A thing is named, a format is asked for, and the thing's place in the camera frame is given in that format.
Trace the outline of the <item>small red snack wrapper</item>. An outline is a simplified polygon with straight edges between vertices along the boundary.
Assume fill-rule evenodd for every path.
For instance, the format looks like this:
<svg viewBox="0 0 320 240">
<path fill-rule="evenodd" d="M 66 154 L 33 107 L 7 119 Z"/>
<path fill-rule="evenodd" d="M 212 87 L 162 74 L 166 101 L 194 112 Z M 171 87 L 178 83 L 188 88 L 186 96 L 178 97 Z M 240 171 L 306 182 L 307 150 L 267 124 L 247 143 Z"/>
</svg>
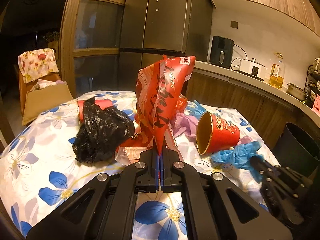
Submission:
<svg viewBox="0 0 320 240">
<path fill-rule="evenodd" d="M 185 108 L 187 107 L 188 104 L 188 99 L 183 95 L 180 94 L 180 96 L 178 97 L 176 106 L 175 106 L 175 111 L 178 113 L 183 113 Z"/>
</svg>

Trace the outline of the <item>black plastic bag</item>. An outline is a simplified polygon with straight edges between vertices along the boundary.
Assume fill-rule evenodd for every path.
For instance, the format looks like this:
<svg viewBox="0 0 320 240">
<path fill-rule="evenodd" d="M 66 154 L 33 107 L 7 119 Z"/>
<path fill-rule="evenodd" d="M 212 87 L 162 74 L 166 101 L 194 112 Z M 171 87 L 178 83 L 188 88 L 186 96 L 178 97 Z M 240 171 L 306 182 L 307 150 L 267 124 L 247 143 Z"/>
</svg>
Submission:
<svg viewBox="0 0 320 240">
<path fill-rule="evenodd" d="M 75 159 L 86 164 L 108 161 L 134 134 L 133 121 L 116 106 L 96 112 L 80 125 L 72 146 Z"/>
</svg>

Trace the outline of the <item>stainless steel bowl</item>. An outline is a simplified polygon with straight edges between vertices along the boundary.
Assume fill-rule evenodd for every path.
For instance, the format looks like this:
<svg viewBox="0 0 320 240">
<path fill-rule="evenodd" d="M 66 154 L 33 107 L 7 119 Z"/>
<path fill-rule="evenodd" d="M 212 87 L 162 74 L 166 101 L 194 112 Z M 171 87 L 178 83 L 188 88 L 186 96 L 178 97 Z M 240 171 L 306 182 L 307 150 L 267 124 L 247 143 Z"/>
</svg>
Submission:
<svg viewBox="0 0 320 240">
<path fill-rule="evenodd" d="M 299 101 L 304 101 L 307 95 L 307 92 L 298 86 L 288 83 L 288 88 L 286 91 L 288 94 L 293 96 L 294 98 L 298 99 Z"/>
</svg>

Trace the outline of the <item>cardboard box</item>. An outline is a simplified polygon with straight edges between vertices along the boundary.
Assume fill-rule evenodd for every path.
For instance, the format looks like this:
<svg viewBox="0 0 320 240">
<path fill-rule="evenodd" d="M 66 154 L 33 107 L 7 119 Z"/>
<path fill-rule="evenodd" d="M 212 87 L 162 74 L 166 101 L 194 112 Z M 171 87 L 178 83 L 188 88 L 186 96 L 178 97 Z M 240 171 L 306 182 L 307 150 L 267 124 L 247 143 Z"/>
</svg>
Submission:
<svg viewBox="0 0 320 240">
<path fill-rule="evenodd" d="M 31 123 L 41 113 L 71 100 L 73 97 L 64 81 L 38 80 L 26 93 L 22 125 Z"/>
</svg>

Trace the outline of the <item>black round trash bin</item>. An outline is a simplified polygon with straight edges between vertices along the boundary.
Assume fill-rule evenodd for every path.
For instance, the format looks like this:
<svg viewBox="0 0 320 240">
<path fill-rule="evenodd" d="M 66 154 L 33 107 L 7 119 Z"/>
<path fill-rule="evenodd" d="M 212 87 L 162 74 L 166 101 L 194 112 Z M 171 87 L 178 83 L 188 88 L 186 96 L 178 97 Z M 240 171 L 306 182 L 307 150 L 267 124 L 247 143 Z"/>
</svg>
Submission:
<svg viewBox="0 0 320 240">
<path fill-rule="evenodd" d="M 319 146 L 306 131 L 287 122 L 272 153 L 282 167 L 308 177 L 319 166 Z"/>
</svg>

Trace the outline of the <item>black dish rack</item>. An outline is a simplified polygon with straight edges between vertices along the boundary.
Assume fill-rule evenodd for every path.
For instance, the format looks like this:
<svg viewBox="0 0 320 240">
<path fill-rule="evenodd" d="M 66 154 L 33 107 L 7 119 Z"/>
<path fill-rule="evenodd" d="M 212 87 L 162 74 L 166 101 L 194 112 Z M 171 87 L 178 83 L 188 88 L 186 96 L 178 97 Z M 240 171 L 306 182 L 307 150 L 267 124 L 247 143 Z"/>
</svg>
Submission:
<svg viewBox="0 0 320 240">
<path fill-rule="evenodd" d="M 319 81 L 320 81 L 320 59 L 315 58 L 313 64 L 308 67 L 304 90 L 306 97 L 304 102 L 312 108 L 316 96 L 319 95 Z"/>
</svg>

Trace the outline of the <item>wooden glass door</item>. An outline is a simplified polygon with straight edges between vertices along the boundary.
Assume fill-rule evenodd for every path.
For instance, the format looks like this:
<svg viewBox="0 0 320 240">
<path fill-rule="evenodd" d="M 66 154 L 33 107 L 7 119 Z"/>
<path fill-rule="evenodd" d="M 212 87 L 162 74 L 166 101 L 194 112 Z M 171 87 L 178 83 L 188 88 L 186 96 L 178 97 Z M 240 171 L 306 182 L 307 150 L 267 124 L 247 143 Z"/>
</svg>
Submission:
<svg viewBox="0 0 320 240">
<path fill-rule="evenodd" d="M 60 30 L 60 71 L 71 94 L 118 88 L 125 0 L 66 0 Z"/>
</svg>

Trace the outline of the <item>dark grey refrigerator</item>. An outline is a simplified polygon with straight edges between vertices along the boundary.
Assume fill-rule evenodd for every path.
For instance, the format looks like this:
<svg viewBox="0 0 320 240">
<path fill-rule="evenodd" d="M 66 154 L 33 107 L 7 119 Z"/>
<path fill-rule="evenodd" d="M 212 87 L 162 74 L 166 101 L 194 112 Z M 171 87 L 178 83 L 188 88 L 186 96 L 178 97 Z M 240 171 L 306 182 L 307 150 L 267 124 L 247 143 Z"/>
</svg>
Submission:
<svg viewBox="0 0 320 240">
<path fill-rule="evenodd" d="M 167 57 L 206 61 L 210 0 L 126 0 L 121 26 L 118 88 L 135 90 L 138 71 Z"/>
</svg>

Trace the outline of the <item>large red snack bag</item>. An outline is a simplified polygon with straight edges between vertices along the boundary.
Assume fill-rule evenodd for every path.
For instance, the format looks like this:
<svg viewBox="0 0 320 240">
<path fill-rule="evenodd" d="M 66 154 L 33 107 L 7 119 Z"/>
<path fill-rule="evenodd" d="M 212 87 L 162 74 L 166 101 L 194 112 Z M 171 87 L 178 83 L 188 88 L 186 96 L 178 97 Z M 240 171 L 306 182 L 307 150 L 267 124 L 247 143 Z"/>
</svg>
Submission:
<svg viewBox="0 0 320 240">
<path fill-rule="evenodd" d="M 135 135 L 116 150 L 115 160 L 123 165 L 138 161 L 143 151 L 155 146 L 177 151 L 171 120 L 177 114 L 175 106 L 185 81 L 189 80 L 194 56 L 164 57 L 138 72 L 136 83 Z"/>
</svg>

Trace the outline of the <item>red paper cup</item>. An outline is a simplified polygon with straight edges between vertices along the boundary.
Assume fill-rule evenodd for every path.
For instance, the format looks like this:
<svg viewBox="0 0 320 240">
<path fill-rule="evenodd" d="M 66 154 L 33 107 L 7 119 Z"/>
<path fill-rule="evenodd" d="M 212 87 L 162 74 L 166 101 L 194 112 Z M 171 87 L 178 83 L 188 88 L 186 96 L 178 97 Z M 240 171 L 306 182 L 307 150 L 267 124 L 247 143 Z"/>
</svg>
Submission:
<svg viewBox="0 0 320 240">
<path fill-rule="evenodd" d="M 196 128 L 196 148 L 200 155 L 227 150 L 238 144 L 240 129 L 215 114 L 205 112 Z"/>
<path fill-rule="evenodd" d="M 103 111 L 111 106 L 113 106 L 113 103 L 110 99 L 97 100 L 91 98 L 88 100 L 77 100 L 76 108 L 78 111 L 79 124 L 83 124 L 86 118 L 91 117 L 94 113 Z"/>
</svg>

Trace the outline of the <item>blue disposable glove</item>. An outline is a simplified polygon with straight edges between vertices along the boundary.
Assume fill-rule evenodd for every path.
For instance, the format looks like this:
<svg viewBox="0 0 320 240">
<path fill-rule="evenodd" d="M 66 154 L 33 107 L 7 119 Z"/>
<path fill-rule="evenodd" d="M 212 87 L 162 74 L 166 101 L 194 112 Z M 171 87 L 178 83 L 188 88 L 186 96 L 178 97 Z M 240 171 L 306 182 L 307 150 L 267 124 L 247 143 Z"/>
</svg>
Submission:
<svg viewBox="0 0 320 240">
<path fill-rule="evenodd" d="M 223 150 L 212 154 L 210 160 L 214 164 L 231 164 L 237 169 L 248 170 L 255 181 L 261 183 L 262 175 L 253 168 L 249 161 L 252 157 L 264 160 L 262 155 L 257 154 L 260 148 L 261 144 L 258 141 L 240 144 L 231 150 Z"/>
</svg>

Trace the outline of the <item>cooking oil bottle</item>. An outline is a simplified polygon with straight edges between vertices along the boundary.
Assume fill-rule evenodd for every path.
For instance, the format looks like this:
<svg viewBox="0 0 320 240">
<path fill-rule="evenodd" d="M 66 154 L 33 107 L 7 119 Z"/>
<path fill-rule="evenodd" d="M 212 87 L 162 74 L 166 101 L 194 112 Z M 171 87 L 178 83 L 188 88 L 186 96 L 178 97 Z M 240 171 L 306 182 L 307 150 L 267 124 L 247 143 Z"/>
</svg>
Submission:
<svg viewBox="0 0 320 240">
<path fill-rule="evenodd" d="M 285 76 L 285 64 L 282 53 L 275 52 L 272 59 L 272 67 L 269 78 L 269 85 L 282 89 Z"/>
</svg>

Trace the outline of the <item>wooden lower cabinets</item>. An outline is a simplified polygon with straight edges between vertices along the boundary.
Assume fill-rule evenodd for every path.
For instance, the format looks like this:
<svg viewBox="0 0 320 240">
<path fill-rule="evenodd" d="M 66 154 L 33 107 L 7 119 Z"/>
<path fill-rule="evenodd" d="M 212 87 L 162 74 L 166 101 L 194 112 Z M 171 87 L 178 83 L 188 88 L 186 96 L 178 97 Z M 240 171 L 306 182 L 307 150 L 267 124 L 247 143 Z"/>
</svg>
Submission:
<svg viewBox="0 0 320 240">
<path fill-rule="evenodd" d="M 306 131 L 319 144 L 319 127 L 301 109 L 241 81 L 195 70 L 190 80 L 183 85 L 182 93 L 190 101 L 238 110 L 271 150 L 287 122 Z"/>
</svg>

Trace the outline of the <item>black air fryer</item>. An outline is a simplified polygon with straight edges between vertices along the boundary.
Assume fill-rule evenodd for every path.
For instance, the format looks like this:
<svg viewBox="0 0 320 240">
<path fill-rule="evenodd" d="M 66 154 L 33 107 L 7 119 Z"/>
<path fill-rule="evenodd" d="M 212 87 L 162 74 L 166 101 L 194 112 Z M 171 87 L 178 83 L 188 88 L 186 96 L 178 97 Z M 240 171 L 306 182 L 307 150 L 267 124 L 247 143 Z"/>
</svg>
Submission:
<svg viewBox="0 0 320 240">
<path fill-rule="evenodd" d="M 233 48 L 233 40 L 221 36 L 213 36 L 209 62 L 213 65 L 230 69 Z"/>
</svg>

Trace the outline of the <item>pink utensil holder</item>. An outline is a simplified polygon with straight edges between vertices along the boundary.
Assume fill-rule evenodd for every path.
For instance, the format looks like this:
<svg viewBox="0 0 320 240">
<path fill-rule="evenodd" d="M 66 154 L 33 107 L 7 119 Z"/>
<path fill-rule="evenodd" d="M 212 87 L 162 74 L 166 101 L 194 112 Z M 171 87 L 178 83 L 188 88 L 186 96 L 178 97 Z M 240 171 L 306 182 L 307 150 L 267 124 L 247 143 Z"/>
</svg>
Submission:
<svg viewBox="0 0 320 240">
<path fill-rule="evenodd" d="M 320 97 L 319 96 L 315 97 L 312 110 L 318 115 L 320 115 Z"/>
</svg>

